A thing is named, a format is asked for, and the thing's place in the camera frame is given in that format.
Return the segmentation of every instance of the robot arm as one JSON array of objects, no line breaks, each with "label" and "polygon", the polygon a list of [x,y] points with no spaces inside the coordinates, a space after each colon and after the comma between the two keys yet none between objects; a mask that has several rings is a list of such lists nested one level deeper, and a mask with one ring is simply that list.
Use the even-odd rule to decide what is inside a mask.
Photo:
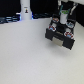
[{"label": "robot arm", "polygon": [[79,3],[79,4],[84,5],[84,0],[61,0],[61,1],[63,1],[63,2],[73,1],[75,3]]}]

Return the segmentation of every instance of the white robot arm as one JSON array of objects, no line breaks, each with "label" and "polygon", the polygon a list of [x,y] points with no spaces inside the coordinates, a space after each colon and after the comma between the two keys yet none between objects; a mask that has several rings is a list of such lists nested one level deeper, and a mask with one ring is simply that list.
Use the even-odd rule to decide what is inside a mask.
[{"label": "white robot arm", "polygon": [[84,5],[84,0],[61,0],[61,1],[63,1],[63,2],[73,1],[75,3],[79,3],[79,4]]}]

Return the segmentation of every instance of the white table surface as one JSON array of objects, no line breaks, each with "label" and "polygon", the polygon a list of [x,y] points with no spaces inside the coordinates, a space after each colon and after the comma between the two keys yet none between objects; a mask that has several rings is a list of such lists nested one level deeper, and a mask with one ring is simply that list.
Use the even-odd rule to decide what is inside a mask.
[{"label": "white table surface", "polygon": [[84,84],[84,27],[72,50],[45,38],[50,18],[0,24],[0,84]]}]

